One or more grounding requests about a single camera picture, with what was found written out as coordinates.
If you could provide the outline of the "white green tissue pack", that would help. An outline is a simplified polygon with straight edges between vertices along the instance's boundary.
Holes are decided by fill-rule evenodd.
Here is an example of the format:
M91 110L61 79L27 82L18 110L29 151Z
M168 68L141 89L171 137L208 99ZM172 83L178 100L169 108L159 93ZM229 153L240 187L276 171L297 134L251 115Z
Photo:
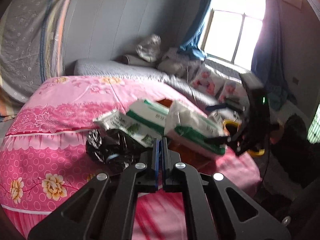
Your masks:
M129 105L126 115L163 135L168 113L168 107L141 99Z
M167 114L164 136L210 159L223 156L224 145L209 144L205 140L224 136L221 124L217 124L189 109L180 101L173 101Z

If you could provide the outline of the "white green wet wipes pack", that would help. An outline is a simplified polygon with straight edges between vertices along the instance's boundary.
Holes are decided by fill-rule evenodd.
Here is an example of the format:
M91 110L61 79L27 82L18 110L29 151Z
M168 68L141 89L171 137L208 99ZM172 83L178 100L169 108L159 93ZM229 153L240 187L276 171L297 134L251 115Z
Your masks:
M155 140L162 139L158 132L117 110L99 115L93 123L106 131L119 129L144 147L152 147Z

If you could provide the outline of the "yellow rim trash bin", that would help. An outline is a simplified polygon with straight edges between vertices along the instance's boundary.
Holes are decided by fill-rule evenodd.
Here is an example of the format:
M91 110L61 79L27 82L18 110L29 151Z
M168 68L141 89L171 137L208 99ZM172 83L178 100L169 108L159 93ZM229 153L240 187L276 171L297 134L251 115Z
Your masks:
M242 129L239 122L225 119L223 131L226 134L225 145L231 148L236 156L248 153L255 158L265 154L264 139L247 128Z

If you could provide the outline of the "right baby print pillow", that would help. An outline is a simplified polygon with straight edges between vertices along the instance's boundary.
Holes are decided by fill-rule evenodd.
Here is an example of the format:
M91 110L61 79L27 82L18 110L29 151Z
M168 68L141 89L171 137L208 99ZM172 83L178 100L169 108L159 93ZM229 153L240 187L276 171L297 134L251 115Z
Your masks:
M230 96L237 97L240 99L245 98L247 96L247 93L242 83L230 79L225 81L220 96L218 97L218 101L224 102L225 99Z

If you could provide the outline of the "baby print pillow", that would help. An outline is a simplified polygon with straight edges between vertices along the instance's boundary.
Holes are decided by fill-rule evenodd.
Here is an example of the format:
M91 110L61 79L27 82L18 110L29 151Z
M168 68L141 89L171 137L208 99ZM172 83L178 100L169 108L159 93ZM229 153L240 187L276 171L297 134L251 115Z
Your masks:
M218 101L224 102L225 99L230 96L237 97L240 99L245 98L247 96L247 93L242 83L230 79L225 81L220 96L218 97Z
M190 84L195 89L216 97L223 87L225 79L225 76L221 72L205 65L199 70Z

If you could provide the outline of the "left baby print pillow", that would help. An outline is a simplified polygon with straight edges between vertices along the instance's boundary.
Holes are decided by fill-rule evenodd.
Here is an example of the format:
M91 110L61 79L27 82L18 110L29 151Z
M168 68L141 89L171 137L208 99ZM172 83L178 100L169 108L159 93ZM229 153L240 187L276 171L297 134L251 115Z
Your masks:
M225 76L221 72L205 65L199 70L190 84L195 89L216 97L223 87L225 79Z

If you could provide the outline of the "grey round cushion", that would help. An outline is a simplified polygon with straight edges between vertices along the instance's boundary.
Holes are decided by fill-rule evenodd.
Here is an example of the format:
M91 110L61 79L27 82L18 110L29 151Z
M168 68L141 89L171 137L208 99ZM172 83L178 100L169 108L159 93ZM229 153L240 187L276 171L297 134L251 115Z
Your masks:
M170 48L157 65L157 70L181 79L191 79L202 65L201 60L191 60L188 55L181 55L178 48Z

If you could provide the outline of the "black plastic bag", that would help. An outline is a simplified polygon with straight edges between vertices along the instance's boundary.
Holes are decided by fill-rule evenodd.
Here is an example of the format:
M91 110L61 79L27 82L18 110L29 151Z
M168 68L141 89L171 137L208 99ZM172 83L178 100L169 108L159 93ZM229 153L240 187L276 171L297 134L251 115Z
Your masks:
M96 163L102 164L111 174L119 174L137 163L143 152L150 150L120 129L100 132L89 131L86 153Z

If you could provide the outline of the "blue curtain left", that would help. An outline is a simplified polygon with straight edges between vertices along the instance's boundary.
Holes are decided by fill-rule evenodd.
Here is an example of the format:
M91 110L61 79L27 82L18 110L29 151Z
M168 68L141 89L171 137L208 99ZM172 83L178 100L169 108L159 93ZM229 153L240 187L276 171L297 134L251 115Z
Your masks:
M210 9L212 0L200 0L199 9L189 27L177 53L188 56L190 60L205 60L206 53L199 48L199 40L204 30L204 20Z

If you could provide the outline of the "dark blue curtain right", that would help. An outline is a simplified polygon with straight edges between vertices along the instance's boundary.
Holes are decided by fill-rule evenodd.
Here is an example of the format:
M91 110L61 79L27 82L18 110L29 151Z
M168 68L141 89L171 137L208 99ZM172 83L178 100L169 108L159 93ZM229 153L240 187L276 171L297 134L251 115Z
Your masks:
M284 75L283 36L279 0L266 0L263 26L254 49L251 72L267 92L270 107L279 111L290 100L297 104Z

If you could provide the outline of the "pink floral table cloth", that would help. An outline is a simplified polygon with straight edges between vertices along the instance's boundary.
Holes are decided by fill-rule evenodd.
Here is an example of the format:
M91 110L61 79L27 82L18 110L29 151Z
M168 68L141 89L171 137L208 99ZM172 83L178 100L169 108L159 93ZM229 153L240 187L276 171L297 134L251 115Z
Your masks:
M1 206L23 238L102 171L85 152L92 120L114 109L125 113L138 99L181 100L204 115L181 92L148 79L56 77L31 96L1 145ZM247 153L236 157L227 148L217 160L202 162L192 165L206 174L221 172L255 195L260 172ZM132 239L187 239L181 194L159 190L139 197Z

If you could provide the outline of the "grey bolster cushion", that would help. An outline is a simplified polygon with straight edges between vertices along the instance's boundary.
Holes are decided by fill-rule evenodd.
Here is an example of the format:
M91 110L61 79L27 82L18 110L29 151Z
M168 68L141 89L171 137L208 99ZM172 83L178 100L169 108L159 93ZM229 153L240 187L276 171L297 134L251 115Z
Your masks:
M156 62L148 62L138 56L129 55L129 54L123 55L121 57L121 61L122 61L122 63L127 64L127 65L131 65L131 66L155 68L157 65Z

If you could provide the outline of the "grey quilted sofa cover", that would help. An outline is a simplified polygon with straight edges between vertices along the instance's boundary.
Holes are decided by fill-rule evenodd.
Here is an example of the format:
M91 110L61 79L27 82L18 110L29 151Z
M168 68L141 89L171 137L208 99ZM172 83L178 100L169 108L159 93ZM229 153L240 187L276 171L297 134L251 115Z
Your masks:
M188 79L195 76L197 71L188 70L184 78L161 72L155 68L132 66L116 61L101 61L95 59L79 59L75 62L74 75L77 76L110 76L123 79L149 79L165 83L189 99L200 109L218 103L215 97L206 95L191 86Z

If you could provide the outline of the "grey patterned hanging cloth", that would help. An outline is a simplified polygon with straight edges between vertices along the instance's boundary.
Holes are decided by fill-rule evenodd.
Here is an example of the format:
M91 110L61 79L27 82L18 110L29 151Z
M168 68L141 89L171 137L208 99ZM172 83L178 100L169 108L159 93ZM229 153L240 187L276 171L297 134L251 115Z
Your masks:
M1 117L12 118L46 80L65 74L71 0L12 0L1 18Z

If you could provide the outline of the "window frame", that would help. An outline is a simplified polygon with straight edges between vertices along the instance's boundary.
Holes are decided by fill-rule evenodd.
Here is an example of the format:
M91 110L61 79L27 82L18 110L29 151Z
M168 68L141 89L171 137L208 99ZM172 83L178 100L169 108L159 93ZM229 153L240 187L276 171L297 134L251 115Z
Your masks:
M250 70L265 10L266 0L211 0L200 48L209 57Z

